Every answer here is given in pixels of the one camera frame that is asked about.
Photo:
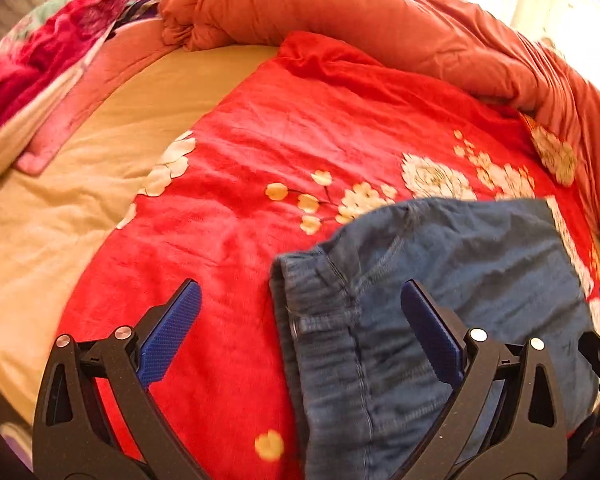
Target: red blanket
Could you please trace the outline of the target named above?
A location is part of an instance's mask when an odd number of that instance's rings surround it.
[[[308,249],[392,201],[552,195],[583,290],[597,294],[577,190],[554,184],[529,127],[511,108],[293,33],[168,150],[163,175],[80,279],[60,332],[105,337],[184,278],[198,280],[202,312],[151,387],[158,406],[214,480],[299,479],[268,287],[275,255]],[[106,405],[122,432],[110,395]],[[122,442],[130,448],[128,436]]]
[[[162,0],[167,44],[279,45],[293,30],[356,46],[384,65],[443,79],[533,115],[556,182],[580,187],[600,234],[600,92],[554,51],[466,0]]]

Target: orange comforter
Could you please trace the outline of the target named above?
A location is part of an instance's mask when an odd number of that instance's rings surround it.
[[[385,66],[417,72],[535,116],[542,163],[577,181],[600,235],[600,92],[554,52],[466,0],[162,0],[163,39],[189,50],[279,45],[306,30],[343,40]]]

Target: metal screw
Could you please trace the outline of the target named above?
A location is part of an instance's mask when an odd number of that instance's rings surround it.
[[[471,339],[483,343],[487,341],[487,333],[481,328],[474,328],[469,332]]]
[[[530,343],[531,346],[536,350],[544,350],[544,341],[542,341],[542,339],[540,339],[539,337],[531,338]]]
[[[130,326],[121,326],[116,330],[116,339],[128,339],[131,335],[131,327]]]
[[[67,334],[62,334],[58,339],[56,339],[56,346],[58,348],[64,348],[71,342],[71,338]]]

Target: blue gripper pad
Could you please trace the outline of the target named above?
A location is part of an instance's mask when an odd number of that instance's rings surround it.
[[[189,280],[140,348],[138,379],[145,388],[161,381],[178,348],[200,313],[202,290]]]
[[[413,280],[402,286],[400,304],[438,380],[458,388],[464,380],[462,349]]]

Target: wall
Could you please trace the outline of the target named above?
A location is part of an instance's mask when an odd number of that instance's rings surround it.
[[[549,36],[600,90],[600,0],[519,0],[511,25],[533,41]]]

